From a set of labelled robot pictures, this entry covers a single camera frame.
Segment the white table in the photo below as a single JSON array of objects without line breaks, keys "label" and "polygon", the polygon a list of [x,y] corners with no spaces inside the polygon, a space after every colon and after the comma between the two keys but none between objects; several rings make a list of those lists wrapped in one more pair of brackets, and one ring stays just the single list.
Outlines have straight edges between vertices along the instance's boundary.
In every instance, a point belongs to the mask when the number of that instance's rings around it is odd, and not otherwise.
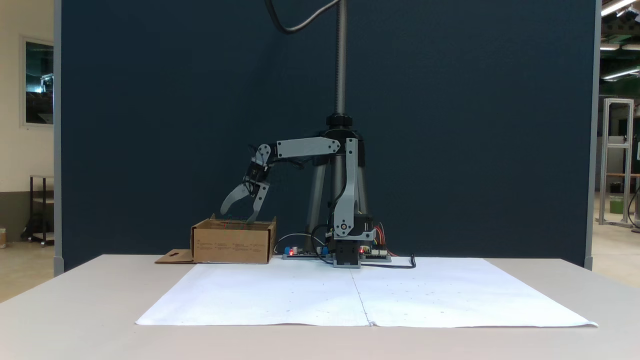
[{"label": "white table", "polygon": [[3,302],[0,359],[640,359],[640,289],[561,260],[488,259],[599,328],[135,325],[193,267],[157,258],[101,256]]}]

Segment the green bin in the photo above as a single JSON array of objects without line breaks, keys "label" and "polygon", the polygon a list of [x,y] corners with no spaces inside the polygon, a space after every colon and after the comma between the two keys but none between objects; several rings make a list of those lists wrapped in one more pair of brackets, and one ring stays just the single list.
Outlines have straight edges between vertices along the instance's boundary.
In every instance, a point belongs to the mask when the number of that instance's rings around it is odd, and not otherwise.
[{"label": "green bin", "polygon": [[625,207],[625,198],[622,196],[612,196],[609,201],[609,209],[612,214],[622,214]]}]

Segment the tripod leg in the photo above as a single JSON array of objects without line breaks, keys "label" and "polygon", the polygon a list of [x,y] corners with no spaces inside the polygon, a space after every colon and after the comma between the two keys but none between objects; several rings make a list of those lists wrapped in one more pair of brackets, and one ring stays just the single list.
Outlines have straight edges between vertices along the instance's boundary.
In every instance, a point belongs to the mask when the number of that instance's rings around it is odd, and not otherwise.
[{"label": "tripod leg", "polygon": [[367,186],[364,179],[364,167],[358,167],[358,210],[363,214],[369,213]]},{"label": "tripod leg", "polygon": [[[314,173],[311,179],[309,210],[307,213],[307,228],[305,229],[308,233],[311,233],[320,221],[320,209],[322,207],[322,191],[324,187],[324,173],[326,172],[326,166],[326,163],[314,166]],[[307,238],[305,240],[305,251],[313,251],[314,246],[317,246],[317,244],[312,238]]]}]

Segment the ceiling light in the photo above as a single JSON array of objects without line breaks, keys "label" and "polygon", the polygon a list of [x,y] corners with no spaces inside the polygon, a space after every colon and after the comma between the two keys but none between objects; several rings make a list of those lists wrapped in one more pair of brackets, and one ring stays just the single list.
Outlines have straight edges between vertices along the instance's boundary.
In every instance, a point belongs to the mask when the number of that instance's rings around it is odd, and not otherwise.
[{"label": "ceiling light", "polygon": [[620,48],[619,44],[602,44],[600,43],[600,50],[618,50]]},{"label": "ceiling light", "polygon": [[634,3],[636,0],[620,0],[607,5],[606,8],[602,9],[602,16],[609,15],[610,13],[616,11],[617,9],[623,8],[626,5]]},{"label": "ceiling light", "polygon": [[634,67],[633,69],[627,69],[627,70],[624,70],[624,71],[614,72],[613,74],[610,74],[610,75],[607,75],[607,76],[603,76],[602,79],[603,80],[613,79],[613,78],[617,78],[618,76],[631,74],[631,73],[637,72],[637,71],[638,71],[637,67]]}]

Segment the white paper sheet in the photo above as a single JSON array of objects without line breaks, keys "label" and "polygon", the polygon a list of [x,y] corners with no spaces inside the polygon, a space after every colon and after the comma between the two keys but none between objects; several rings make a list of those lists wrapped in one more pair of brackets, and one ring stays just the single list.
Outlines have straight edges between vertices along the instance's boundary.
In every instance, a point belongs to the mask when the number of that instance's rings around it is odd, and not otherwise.
[{"label": "white paper sheet", "polygon": [[[393,264],[406,265],[408,258]],[[596,325],[483,259],[416,258],[416,264],[411,270],[351,270],[372,325]]]},{"label": "white paper sheet", "polygon": [[268,265],[198,264],[136,323],[368,325],[349,270],[331,270],[320,261],[281,259]]},{"label": "white paper sheet", "polygon": [[[416,258],[417,268],[199,264],[140,325],[569,327],[591,322],[483,259]],[[394,258],[408,264],[408,258]]]}]

